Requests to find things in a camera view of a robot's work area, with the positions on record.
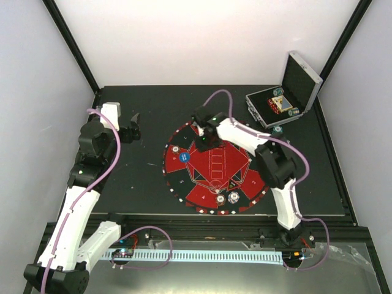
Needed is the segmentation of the brown chip stack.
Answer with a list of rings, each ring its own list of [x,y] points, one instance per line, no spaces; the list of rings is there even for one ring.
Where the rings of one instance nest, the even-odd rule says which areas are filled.
[[[171,151],[173,154],[179,154],[181,150],[180,150],[179,146],[173,146]]]

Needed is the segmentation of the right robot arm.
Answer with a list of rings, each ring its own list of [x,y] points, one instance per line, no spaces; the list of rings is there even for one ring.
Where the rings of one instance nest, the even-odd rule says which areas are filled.
[[[286,247],[294,246],[301,239],[302,214],[293,187],[297,168],[294,153],[276,141],[284,138],[257,132],[222,113],[193,115],[192,125],[197,128],[198,151],[217,148],[227,141],[254,156],[261,179],[273,193],[279,241]]]

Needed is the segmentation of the clear round dealer button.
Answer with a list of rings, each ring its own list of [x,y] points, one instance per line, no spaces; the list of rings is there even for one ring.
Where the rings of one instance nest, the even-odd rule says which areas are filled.
[[[223,187],[223,183],[221,181],[219,181],[218,179],[213,179],[209,183],[209,189],[214,194],[219,194],[222,187]]]

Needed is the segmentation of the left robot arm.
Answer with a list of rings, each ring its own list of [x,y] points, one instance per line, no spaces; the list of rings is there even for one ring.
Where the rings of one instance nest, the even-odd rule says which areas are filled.
[[[114,242],[126,244],[132,235],[122,217],[114,214],[82,240],[92,209],[117,164],[121,144],[141,138],[139,114],[129,126],[119,127],[117,114],[89,112],[96,117],[80,129],[79,150],[56,227],[38,261],[24,270],[24,278],[40,293],[84,293],[101,256]]]

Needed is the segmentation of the blue small blind button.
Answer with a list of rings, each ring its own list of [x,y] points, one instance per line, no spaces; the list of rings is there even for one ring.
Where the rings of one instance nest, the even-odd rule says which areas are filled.
[[[190,154],[188,152],[181,153],[179,155],[179,160],[182,163],[186,163],[186,162],[190,161]]]

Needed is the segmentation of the black triangular marker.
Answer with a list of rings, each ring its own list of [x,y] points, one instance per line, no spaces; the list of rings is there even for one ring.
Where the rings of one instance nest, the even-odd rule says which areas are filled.
[[[241,187],[240,183],[236,182],[234,179],[229,178],[227,182],[227,191],[232,191],[239,189]]]

